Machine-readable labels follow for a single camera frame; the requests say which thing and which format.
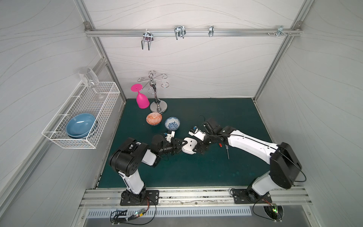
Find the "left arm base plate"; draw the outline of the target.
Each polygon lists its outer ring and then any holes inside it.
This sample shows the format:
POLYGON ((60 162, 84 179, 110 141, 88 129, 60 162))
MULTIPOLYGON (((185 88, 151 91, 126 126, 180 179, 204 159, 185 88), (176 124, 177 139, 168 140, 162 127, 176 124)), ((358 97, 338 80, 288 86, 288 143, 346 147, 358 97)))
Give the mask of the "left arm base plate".
POLYGON ((140 194, 133 194, 125 190, 121 194, 121 206, 147 206, 158 205, 159 203, 159 190, 146 190, 143 189, 140 194))

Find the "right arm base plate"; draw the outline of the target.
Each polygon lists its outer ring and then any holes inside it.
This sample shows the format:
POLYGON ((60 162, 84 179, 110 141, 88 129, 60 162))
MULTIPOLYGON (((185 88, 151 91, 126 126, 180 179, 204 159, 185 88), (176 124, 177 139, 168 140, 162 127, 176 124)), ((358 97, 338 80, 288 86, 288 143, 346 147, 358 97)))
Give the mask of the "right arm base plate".
POLYGON ((235 204, 272 203, 269 193, 261 196, 253 190, 232 188, 230 189, 230 195, 232 196, 235 204))

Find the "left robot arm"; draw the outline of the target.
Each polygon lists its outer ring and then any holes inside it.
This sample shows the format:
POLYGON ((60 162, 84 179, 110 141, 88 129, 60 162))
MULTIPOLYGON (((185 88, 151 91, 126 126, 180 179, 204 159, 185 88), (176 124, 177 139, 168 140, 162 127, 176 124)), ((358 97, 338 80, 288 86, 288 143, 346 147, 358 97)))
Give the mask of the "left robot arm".
POLYGON ((162 155, 178 154, 187 144, 186 140, 173 137, 168 140, 162 135, 155 135, 150 145, 129 137, 109 158, 109 165, 121 176, 128 193, 142 197, 146 188, 139 174, 139 166, 144 163, 155 167, 162 155))

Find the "white alarm clock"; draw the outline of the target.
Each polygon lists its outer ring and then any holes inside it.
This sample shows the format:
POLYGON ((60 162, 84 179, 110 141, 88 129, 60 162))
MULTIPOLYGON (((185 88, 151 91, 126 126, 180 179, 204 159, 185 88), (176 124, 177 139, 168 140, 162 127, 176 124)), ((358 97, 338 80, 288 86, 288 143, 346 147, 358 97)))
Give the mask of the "white alarm clock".
POLYGON ((184 144, 181 149, 184 153, 189 155, 196 154, 196 152, 193 151, 198 143, 195 139, 187 137, 183 139, 183 142, 186 142, 186 144, 184 144))

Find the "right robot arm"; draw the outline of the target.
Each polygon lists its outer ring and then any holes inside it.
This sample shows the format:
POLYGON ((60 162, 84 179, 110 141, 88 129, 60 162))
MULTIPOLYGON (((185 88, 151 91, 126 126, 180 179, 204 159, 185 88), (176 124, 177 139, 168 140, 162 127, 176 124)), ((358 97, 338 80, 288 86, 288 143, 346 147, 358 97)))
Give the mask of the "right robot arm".
POLYGON ((266 142, 231 126, 223 128, 213 118, 205 121, 203 127, 204 131, 194 126, 188 132, 197 138, 193 152, 202 153, 209 145, 221 143, 246 151, 269 165, 269 171, 256 178, 246 189, 246 196, 251 201, 257 201, 271 190, 290 189, 302 172, 302 165, 287 143, 266 142))

